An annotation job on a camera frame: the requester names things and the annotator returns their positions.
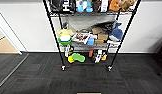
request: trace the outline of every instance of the black metal frame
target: black metal frame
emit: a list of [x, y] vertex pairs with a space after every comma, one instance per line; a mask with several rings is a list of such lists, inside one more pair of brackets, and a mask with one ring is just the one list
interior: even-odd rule
[[[127, 32], [128, 32], [128, 29], [129, 29], [129, 27], [130, 27], [130, 25], [131, 25], [131, 23], [132, 23], [132, 20], [133, 20], [135, 14], [136, 14], [136, 12], [137, 12], [137, 9], [138, 9], [138, 6], [139, 6], [140, 2], [141, 2], [141, 0], [138, 0], [137, 3], [136, 3], [136, 5], [135, 5], [135, 8], [133, 9], [133, 11], [131, 11], [131, 10], [129, 11], [129, 12], [132, 12], [132, 15], [131, 15], [131, 17], [130, 17], [130, 19], [129, 19], [128, 25], [127, 25], [127, 27], [126, 27], [126, 29], [125, 29], [123, 38], [122, 38], [122, 40], [121, 40], [120, 45], [119, 45], [118, 48], [117, 48], [117, 51], [116, 51], [116, 53], [115, 53], [115, 55], [114, 55], [114, 58], [113, 58], [111, 64], [107, 67], [107, 70], [109, 70], [109, 71], [111, 70], [111, 68], [112, 68], [112, 66], [113, 66], [113, 64], [114, 64], [114, 61], [115, 61], [115, 59], [116, 59], [116, 56], [117, 56], [117, 54], [118, 54], [118, 52], [119, 52], [119, 50], [120, 50], [120, 48], [121, 48], [121, 45], [122, 45], [122, 43], [123, 43], [123, 41], [124, 41], [124, 39], [125, 39], [125, 36], [126, 36], [126, 34], [127, 34]], [[47, 16], [48, 16], [48, 19], [49, 19], [49, 22], [50, 22], [50, 25], [51, 25], [51, 28], [52, 28], [52, 31], [53, 31], [53, 35], [54, 35], [54, 38], [55, 38], [55, 41], [56, 41], [56, 44], [57, 44], [57, 48], [58, 48], [58, 51], [59, 51], [59, 55], [60, 55], [61, 60], [62, 60], [62, 70], [65, 70], [65, 64], [64, 64], [64, 60], [63, 60], [63, 58], [62, 58], [62, 54], [61, 54], [61, 51], [60, 51], [60, 46], [59, 46], [59, 43], [58, 43], [58, 41], [57, 41], [57, 37], [56, 37], [56, 34], [55, 34], [55, 30], [54, 30], [54, 26], [53, 26], [53, 22], [52, 22], [52, 20], [51, 20], [51, 17], [59, 17], [59, 22], [60, 22], [61, 29], [62, 29], [63, 27], [62, 27], [61, 16], [74, 16], [75, 14], [76, 14], [77, 16], [88, 16], [88, 15], [92, 15], [92, 16], [93, 16], [93, 15], [117, 15], [116, 20], [118, 20], [118, 18], [119, 18], [119, 16], [120, 16], [120, 13], [121, 13], [120, 10], [119, 10], [118, 12], [110, 11], [110, 12], [106, 12], [106, 13], [75, 13], [75, 14], [62, 14], [62, 15], [61, 15], [60, 13], [55, 13], [55, 14], [54, 14], [53, 12], [49, 12], [46, 0], [43, 0], [43, 3], [44, 3], [45, 10], [46, 10], [46, 13], [47, 13]]]

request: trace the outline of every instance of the dark carpet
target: dark carpet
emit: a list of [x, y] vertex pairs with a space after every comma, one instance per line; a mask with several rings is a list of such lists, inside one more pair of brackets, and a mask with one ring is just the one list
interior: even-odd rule
[[61, 71], [58, 53], [30, 53], [0, 94], [162, 94], [162, 76], [157, 75], [162, 67], [152, 54], [118, 54], [109, 72], [112, 58], [99, 64], [88, 57], [85, 63], [69, 64], [64, 58], [67, 70]]

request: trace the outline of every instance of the green toy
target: green toy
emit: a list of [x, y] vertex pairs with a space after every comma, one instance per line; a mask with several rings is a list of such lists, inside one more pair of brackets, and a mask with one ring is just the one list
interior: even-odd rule
[[67, 41], [67, 42], [62, 42], [62, 41], [60, 40], [60, 38], [58, 38], [57, 40], [58, 40], [58, 42], [61, 43], [63, 46], [66, 46], [66, 45], [68, 45], [68, 44], [71, 43], [71, 41], [72, 41], [72, 37], [71, 37], [70, 40]]
[[72, 54], [72, 59], [73, 60], [78, 60], [79, 62], [84, 62], [85, 61], [85, 57], [83, 55], [79, 55], [77, 53]]

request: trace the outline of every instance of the wheel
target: wheel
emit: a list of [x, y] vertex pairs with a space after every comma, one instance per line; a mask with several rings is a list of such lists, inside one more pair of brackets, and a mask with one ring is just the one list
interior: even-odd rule
[[61, 67], [61, 70], [62, 70], [62, 71], [65, 71], [65, 70], [66, 70], [65, 67], [66, 67], [66, 66], [62, 66], [62, 67]]
[[108, 66], [107, 67], [107, 71], [111, 71], [112, 67], [111, 66]]

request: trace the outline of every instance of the cardboard box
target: cardboard box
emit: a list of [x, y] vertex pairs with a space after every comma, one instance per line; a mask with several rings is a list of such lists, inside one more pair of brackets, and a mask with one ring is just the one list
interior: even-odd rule
[[98, 34], [98, 39], [102, 39], [102, 40], [107, 40], [108, 39], [108, 34]]
[[95, 39], [94, 43], [102, 44], [102, 43], [104, 43], [104, 40], [102, 40], [102, 39]]
[[93, 34], [99, 34], [99, 33], [103, 32], [103, 30], [99, 27], [93, 28], [92, 31], [93, 31]]

